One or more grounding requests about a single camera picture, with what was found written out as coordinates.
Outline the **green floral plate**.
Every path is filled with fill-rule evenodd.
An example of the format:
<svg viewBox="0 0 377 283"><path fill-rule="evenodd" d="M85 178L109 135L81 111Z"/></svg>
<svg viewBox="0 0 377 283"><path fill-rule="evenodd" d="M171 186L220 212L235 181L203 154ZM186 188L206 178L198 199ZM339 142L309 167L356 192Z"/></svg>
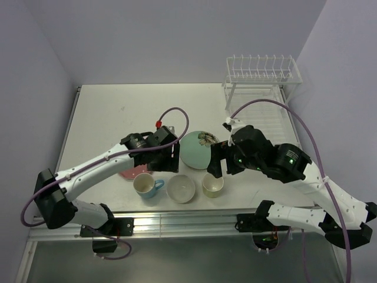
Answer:
<svg viewBox="0 0 377 283"><path fill-rule="evenodd" d="M190 168L206 170L211 159L211 145L219 139L206 131L192 131L180 140L180 158Z"/></svg>

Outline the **beige bowl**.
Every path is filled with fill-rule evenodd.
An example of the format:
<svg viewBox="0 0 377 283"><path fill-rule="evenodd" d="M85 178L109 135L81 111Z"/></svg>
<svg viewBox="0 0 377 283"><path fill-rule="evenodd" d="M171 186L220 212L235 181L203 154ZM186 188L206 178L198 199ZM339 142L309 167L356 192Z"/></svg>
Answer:
<svg viewBox="0 0 377 283"><path fill-rule="evenodd" d="M167 196L176 203L185 204L192 200L196 192L195 183L186 175L172 177L166 188Z"/></svg>

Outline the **yellow mug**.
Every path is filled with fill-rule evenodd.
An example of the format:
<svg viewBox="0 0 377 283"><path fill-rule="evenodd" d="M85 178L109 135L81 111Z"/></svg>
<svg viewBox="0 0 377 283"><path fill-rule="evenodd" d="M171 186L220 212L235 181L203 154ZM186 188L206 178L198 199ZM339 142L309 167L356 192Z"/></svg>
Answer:
<svg viewBox="0 0 377 283"><path fill-rule="evenodd" d="M206 173L202 179L203 193L208 198L217 198L221 195L224 187L224 179L222 177L215 178L212 174Z"/></svg>

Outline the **blue mug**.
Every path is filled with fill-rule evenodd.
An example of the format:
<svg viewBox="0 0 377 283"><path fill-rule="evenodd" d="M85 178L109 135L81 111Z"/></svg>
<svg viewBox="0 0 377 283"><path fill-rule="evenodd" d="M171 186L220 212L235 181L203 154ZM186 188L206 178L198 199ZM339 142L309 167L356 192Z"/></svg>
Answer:
<svg viewBox="0 0 377 283"><path fill-rule="evenodd" d="M154 180L151 174L139 174L133 180L133 188L143 199L153 198L157 191L165 185L164 180Z"/></svg>

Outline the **pink polka dot plate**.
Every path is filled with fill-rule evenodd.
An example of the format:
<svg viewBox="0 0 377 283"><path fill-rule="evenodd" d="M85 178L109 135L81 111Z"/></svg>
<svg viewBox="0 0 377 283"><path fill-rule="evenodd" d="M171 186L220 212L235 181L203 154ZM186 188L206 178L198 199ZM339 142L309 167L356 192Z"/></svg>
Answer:
<svg viewBox="0 0 377 283"><path fill-rule="evenodd" d="M150 171L147 170L146 164L120 172L119 175L126 180L134 180L138 175L142 173L150 173Z"/></svg>

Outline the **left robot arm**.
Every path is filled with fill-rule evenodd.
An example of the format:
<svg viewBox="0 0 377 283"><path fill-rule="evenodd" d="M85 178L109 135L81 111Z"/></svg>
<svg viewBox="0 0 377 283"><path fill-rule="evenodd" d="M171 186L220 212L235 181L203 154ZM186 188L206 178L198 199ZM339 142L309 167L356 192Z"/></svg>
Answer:
<svg viewBox="0 0 377 283"><path fill-rule="evenodd" d="M153 172L178 172L179 149L174 129L161 126L154 133L131 133L107 152L69 170L38 174L35 203L48 229L68 223L94 228L109 235L115 218L103 203L87 203L78 197L87 189L117 173L147 165Z"/></svg>

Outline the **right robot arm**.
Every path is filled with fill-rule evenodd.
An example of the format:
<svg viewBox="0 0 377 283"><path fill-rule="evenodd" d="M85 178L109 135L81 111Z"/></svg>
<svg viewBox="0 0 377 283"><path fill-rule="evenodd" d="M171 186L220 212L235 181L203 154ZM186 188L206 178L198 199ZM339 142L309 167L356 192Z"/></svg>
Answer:
<svg viewBox="0 0 377 283"><path fill-rule="evenodd" d="M223 175L222 160L226 161L226 172L230 175L246 169L260 171L270 179L294 187L319 205L317 209L305 209L263 200L255 213L237 217L239 232L285 231L295 227L316 232L342 249L347 247L345 233L350 249L370 242L373 230L367 223L376 219L376 204L357 200L323 177L316 163L297 146L274 145L259 129L247 125L232 130L228 141L211 145L207 172L216 179Z"/></svg>

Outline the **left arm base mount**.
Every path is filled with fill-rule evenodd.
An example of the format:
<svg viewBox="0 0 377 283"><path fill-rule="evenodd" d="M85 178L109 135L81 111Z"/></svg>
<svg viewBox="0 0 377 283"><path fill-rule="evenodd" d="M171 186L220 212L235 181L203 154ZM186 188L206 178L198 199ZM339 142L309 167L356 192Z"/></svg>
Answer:
<svg viewBox="0 0 377 283"><path fill-rule="evenodd" d="M123 236L132 236L134 230L134 218L121 217L110 220L100 228L92 228L82 225L80 229L81 238L92 238L92 251L95 256L106 260L118 260L128 257L131 254L131 245L122 239ZM126 247L126 254L123 256L111 257L117 248Z"/></svg>

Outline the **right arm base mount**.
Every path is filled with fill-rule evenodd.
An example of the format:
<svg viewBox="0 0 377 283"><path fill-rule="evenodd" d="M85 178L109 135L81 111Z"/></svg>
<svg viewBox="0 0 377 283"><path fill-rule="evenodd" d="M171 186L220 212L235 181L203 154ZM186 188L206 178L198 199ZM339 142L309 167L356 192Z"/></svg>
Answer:
<svg viewBox="0 0 377 283"><path fill-rule="evenodd" d="M252 233L253 247L259 253L269 254L278 250L291 238L291 227L274 226L254 213L240 213L236 218L235 230L240 233Z"/></svg>

